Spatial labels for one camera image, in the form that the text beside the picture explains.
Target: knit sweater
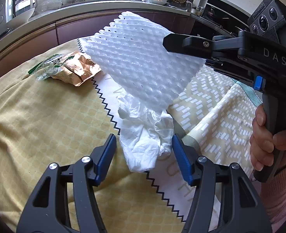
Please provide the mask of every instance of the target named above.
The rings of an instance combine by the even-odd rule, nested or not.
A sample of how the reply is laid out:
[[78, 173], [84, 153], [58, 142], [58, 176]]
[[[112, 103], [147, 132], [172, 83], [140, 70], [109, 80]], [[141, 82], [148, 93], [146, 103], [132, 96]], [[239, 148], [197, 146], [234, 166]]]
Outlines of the knit sweater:
[[269, 183], [262, 183], [260, 197], [269, 216], [272, 231], [286, 221], [286, 168]]

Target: snack wrapper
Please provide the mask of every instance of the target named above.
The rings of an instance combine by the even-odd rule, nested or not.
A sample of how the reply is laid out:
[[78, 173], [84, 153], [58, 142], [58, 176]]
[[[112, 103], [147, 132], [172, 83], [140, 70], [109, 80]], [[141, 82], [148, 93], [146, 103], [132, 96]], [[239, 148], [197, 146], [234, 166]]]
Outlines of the snack wrapper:
[[33, 74], [40, 69], [43, 72], [37, 77], [37, 80], [52, 77], [73, 84], [76, 87], [101, 70], [100, 66], [95, 64], [89, 55], [78, 51], [67, 55], [54, 54], [34, 66], [29, 74]]

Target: metal bolt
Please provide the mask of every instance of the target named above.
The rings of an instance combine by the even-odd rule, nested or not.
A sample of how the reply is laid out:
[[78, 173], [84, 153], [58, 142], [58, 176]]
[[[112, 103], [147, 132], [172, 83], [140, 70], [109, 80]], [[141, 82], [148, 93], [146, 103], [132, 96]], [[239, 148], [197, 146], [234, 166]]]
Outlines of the metal bolt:
[[56, 163], [51, 163], [51, 164], [49, 165], [49, 168], [50, 168], [51, 170], [53, 170], [53, 169], [56, 169], [57, 166], [58, 166], [58, 165], [57, 165]]
[[84, 163], [88, 163], [90, 161], [90, 157], [89, 156], [85, 156], [81, 159], [82, 162]]
[[201, 162], [201, 163], [204, 163], [204, 162], [207, 161], [207, 158], [204, 157], [204, 156], [200, 156], [200, 157], [198, 158], [198, 161]]
[[237, 163], [232, 163], [231, 164], [231, 167], [233, 168], [233, 169], [239, 169], [239, 164], [237, 164]]
[[240, 59], [243, 60], [243, 61], [248, 61], [248, 59], [245, 58], [245, 57], [240, 57]]
[[203, 46], [204, 46], [204, 47], [209, 47], [209, 46], [210, 46], [210, 43], [209, 43], [208, 41], [204, 41], [204, 42], [203, 42]]

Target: crumpled white tissue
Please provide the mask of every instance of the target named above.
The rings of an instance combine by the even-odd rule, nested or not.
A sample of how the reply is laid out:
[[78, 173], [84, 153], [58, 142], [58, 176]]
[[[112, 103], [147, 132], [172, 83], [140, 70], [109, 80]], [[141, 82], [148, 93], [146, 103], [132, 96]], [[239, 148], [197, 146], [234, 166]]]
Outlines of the crumpled white tissue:
[[173, 119], [147, 108], [139, 98], [123, 91], [118, 97], [118, 113], [123, 119], [119, 141], [131, 172], [153, 169], [158, 156], [170, 154]]

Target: kitchen cabinet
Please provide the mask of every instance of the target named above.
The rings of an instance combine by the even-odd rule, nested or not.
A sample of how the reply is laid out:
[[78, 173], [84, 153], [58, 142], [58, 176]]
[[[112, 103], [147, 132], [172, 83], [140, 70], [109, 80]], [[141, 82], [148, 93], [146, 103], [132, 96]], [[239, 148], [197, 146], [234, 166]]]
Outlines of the kitchen cabinet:
[[104, 26], [109, 26], [109, 23], [113, 22], [115, 18], [118, 18], [117, 11], [112, 15], [92, 17], [63, 26], [57, 26], [59, 44], [79, 37], [92, 36], [103, 29]]
[[23, 62], [56, 46], [58, 46], [56, 30], [45, 32], [20, 45], [0, 60], [0, 78]]

